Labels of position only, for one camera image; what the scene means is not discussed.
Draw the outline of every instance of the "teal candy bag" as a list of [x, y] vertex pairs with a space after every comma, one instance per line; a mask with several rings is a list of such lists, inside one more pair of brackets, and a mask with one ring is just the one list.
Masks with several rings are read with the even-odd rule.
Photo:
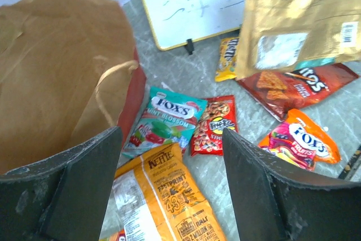
[[146, 151], [178, 142], [184, 153], [207, 101], [151, 87], [150, 100], [122, 154], [135, 158]]

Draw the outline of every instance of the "gray floor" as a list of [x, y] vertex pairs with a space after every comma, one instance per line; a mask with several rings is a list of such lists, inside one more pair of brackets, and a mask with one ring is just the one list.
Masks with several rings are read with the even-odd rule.
[[[124, 10], [133, 26], [141, 65], [148, 78], [147, 90], [149, 86], [158, 86], [199, 98], [233, 94], [236, 97], [239, 133], [253, 143], [258, 143], [277, 125], [278, 122], [235, 81], [214, 82], [220, 40], [232, 37], [234, 33], [195, 43], [195, 52], [191, 56], [182, 47], [162, 52], [155, 46], [142, 1], [132, 0], [124, 6]], [[361, 74], [361, 63], [347, 65]], [[360, 87], [361, 79], [347, 85], [327, 100], [303, 110], [320, 126], [328, 127], [328, 134], [338, 144], [343, 159], [336, 165], [318, 163], [315, 169], [317, 173], [337, 177], [360, 145]], [[144, 98], [143, 108], [147, 99], [148, 93]], [[223, 158], [201, 155], [190, 157], [186, 153], [184, 162], [209, 200], [227, 239], [239, 240]], [[358, 171], [353, 181], [360, 179], [361, 171]], [[111, 196], [101, 237], [121, 228], [115, 201]]]

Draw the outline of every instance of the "chips bag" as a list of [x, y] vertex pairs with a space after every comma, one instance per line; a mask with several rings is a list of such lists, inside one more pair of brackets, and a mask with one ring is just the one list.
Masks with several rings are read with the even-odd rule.
[[283, 121], [288, 110], [317, 104], [357, 78], [351, 69], [337, 63], [292, 73], [262, 72], [238, 83], [277, 120]]
[[260, 148], [302, 169], [313, 170], [314, 162], [335, 164], [341, 160], [335, 142], [298, 109], [288, 112], [260, 143]]
[[178, 144], [153, 148], [120, 167], [113, 192], [128, 240], [226, 240]]
[[236, 48], [239, 38], [225, 38], [221, 40], [218, 69], [215, 73], [215, 82], [236, 77]]
[[121, 230], [116, 234], [113, 234], [108, 238], [100, 239], [99, 241], [126, 241], [125, 232], [124, 230]]
[[237, 130], [235, 97], [233, 95], [206, 98], [208, 105], [191, 140], [191, 156], [223, 155], [224, 128]]
[[134, 158], [159, 145], [178, 142], [185, 152], [207, 101], [151, 87], [150, 101], [122, 154]]

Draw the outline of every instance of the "brown paper bag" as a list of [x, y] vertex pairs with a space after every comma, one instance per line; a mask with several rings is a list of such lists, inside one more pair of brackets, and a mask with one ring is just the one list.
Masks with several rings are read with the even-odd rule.
[[116, 1], [1, 7], [0, 174], [82, 143], [121, 113], [126, 138], [144, 94], [137, 58]]
[[238, 79], [361, 58], [361, 0], [246, 0]]

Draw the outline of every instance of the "barcode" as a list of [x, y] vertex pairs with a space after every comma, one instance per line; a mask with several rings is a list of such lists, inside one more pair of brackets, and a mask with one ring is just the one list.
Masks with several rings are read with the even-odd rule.
[[341, 28], [341, 41], [343, 47], [356, 46], [358, 22], [343, 23]]

